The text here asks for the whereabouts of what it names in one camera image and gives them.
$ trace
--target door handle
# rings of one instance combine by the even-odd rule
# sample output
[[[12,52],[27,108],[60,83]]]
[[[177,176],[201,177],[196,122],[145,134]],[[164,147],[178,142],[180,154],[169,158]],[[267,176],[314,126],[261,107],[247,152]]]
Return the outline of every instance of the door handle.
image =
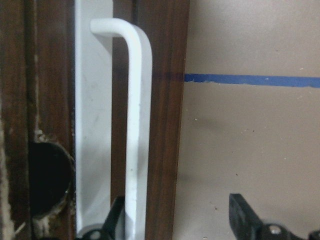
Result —
[[[125,39],[129,54],[125,170],[125,239],[143,240],[146,225],[152,51],[146,34],[118,18],[93,19],[92,33]]]

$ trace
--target drywall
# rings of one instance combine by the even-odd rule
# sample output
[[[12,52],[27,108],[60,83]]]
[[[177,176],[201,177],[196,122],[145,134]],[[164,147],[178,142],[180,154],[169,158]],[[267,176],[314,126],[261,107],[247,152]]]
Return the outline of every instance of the drywall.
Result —
[[[191,0],[186,72],[320,77],[320,1]],[[229,193],[320,228],[320,88],[185,82],[174,240],[233,240]]]

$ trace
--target circular hole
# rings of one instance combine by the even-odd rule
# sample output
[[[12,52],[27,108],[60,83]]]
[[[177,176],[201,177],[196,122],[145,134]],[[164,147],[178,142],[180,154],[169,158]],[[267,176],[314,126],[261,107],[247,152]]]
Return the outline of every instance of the circular hole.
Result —
[[[63,204],[72,180],[71,159],[59,145],[29,144],[30,211],[41,217]]]

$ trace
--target metal screw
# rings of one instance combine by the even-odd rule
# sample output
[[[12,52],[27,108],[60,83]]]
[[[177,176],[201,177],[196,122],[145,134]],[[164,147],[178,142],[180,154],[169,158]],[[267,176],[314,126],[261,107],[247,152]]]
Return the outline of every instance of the metal screw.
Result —
[[[280,234],[281,233],[281,228],[277,225],[270,225],[269,230],[272,234]]]
[[[100,237],[101,237],[101,234],[100,234],[99,231],[94,231],[94,232],[91,233],[91,235],[90,235],[90,239],[91,239],[91,240],[98,240],[98,239],[100,239]]]

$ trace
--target blue tape line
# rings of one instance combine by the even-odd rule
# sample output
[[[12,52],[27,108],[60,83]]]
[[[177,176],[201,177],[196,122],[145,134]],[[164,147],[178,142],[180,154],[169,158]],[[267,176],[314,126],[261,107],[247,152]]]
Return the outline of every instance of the blue tape line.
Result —
[[[185,74],[185,82],[320,88],[320,77]]]

